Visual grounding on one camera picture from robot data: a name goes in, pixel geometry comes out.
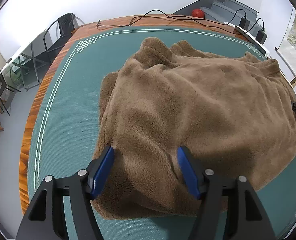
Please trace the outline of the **green table mat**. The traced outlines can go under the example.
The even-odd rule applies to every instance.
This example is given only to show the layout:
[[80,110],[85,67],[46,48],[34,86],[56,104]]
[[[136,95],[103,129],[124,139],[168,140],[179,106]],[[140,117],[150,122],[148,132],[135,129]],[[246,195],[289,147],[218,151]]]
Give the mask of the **green table mat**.
[[[248,51],[264,60],[249,42],[184,27],[116,28],[77,38],[55,71],[36,119],[27,168],[30,200],[44,177],[71,176],[89,164],[99,131],[101,81],[120,69],[147,37],[167,46],[186,40],[195,49],[226,57]],[[296,225],[296,157],[258,196],[276,236],[287,236]],[[105,220],[94,213],[104,239],[187,239],[194,222],[181,216]]]

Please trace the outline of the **black power adapter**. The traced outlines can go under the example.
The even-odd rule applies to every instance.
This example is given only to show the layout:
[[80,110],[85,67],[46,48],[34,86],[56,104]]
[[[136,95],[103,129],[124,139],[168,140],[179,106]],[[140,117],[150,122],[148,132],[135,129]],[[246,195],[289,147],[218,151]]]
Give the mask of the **black power adapter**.
[[249,22],[249,20],[247,18],[242,17],[240,19],[239,27],[241,27],[244,30],[248,30],[249,25],[250,25],[250,22]]
[[265,33],[265,30],[259,29],[257,35],[256,35],[256,41],[260,44],[264,44],[267,38],[267,34]]

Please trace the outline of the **white power strip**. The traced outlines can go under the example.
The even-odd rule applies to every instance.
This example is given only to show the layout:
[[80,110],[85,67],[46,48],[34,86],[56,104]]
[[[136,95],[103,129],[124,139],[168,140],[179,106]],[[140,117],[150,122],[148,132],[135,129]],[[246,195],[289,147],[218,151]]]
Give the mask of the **white power strip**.
[[252,34],[247,33],[238,25],[234,26],[234,30],[236,30],[239,34],[243,35],[243,37],[250,41],[265,57],[270,56],[269,50],[264,45],[260,44]]

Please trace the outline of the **black chair near cabinet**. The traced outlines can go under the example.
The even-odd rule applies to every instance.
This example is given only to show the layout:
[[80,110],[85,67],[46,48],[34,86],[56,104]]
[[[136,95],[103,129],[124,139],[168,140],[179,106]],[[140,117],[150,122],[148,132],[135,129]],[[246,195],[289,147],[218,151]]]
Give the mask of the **black chair near cabinet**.
[[3,76],[3,74],[1,73],[1,69],[0,69],[0,109],[1,109],[2,113],[6,112],[8,115],[10,115],[10,113],[9,113],[8,109],[6,108],[5,103],[1,97],[5,90],[8,90],[12,93],[16,93],[16,92],[20,93],[21,92],[17,88],[10,86],[6,83],[6,80]]

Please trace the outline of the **red ball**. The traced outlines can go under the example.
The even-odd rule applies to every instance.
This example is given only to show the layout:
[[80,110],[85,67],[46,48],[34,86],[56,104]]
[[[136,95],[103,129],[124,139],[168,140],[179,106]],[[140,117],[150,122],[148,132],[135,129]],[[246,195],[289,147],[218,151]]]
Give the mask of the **red ball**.
[[204,13],[204,11],[202,11],[202,10],[199,9],[199,8],[193,9],[192,12],[191,12],[191,15],[192,15],[193,17],[205,18],[205,13]]

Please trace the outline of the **black power adapter near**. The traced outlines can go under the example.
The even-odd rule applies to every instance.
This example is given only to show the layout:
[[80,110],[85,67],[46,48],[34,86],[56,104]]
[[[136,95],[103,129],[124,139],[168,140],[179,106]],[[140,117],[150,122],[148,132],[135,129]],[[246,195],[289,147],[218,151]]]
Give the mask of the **black power adapter near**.
[[256,41],[260,44],[264,44],[267,38],[267,34],[265,33],[265,30],[259,29],[257,35],[256,35]]

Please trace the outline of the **black metal chair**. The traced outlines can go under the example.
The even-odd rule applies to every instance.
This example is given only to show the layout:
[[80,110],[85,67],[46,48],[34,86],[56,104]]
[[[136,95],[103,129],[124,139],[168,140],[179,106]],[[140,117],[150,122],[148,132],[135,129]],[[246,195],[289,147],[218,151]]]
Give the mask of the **black metal chair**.
[[[51,63],[57,57],[59,52],[62,50],[62,48],[65,46],[65,44],[70,40],[70,38],[74,34],[75,22],[76,22],[75,14],[72,12],[68,12],[67,14],[64,14],[60,16],[58,19],[56,19],[46,29],[45,34],[43,35],[43,44],[44,44],[45,53],[47,55],[47,59],[49,63]],[[53,28],[55,24],[58,27],[59,36],[51,46],[48,46],[46,42],[46,35],[50,31],[50,29]]]

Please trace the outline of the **brown fleece sweater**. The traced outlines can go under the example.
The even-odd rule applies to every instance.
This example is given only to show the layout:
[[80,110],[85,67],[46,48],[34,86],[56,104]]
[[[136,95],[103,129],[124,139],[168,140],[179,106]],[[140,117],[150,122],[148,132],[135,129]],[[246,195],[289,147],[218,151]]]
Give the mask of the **brown fleece sweater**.
[[105,219],[195,216],[177,148],[260,190],[296,156],[296,94],[274,59],[231,58],[146,38],[102,80],[94,157],[114,164],[92,206]]

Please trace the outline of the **black power adapter far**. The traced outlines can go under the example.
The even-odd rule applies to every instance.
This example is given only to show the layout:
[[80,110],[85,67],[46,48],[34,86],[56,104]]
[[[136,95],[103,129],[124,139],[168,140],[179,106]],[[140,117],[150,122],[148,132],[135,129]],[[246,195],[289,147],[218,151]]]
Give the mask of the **black power adapter far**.
[[249,25],[250,25],[250,22],[249,22],[249,20],[247,18],[242,17],[240,19],[239,27],[241,27],[244,30],[248,30]]

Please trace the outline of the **white folding table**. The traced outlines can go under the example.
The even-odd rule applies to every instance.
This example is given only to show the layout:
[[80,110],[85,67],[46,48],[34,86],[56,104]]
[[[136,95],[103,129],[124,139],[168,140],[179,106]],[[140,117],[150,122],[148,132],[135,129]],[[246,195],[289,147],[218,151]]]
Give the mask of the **white folding table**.
[[39,86],[42,81],[41,69],[49,66],[46,59],[46,49],[44,45],[45,31],[40,33],[26,45],[21,46],[2,68],[2,74],[15,73],[13,67],[19,71],[22,86],[26,91]]

